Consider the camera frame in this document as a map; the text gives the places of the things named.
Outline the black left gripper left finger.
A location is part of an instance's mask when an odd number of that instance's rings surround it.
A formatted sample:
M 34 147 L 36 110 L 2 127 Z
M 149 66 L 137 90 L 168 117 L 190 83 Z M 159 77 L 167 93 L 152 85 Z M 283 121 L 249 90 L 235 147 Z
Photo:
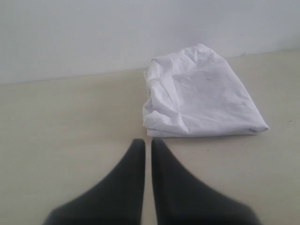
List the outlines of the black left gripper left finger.
M 145 142 L 134 139 L 96 186 L 55 208 L 45 225 L 139 225 L 145 186 Z

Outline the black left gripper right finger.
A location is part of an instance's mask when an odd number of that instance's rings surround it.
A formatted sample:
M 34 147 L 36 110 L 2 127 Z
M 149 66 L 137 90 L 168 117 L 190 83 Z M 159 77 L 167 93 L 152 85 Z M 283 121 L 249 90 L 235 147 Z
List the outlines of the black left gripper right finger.
M 162 139 L 151 142 L 152 186 L 159 225 L 258 225 L 252 209 L 190 173 Z

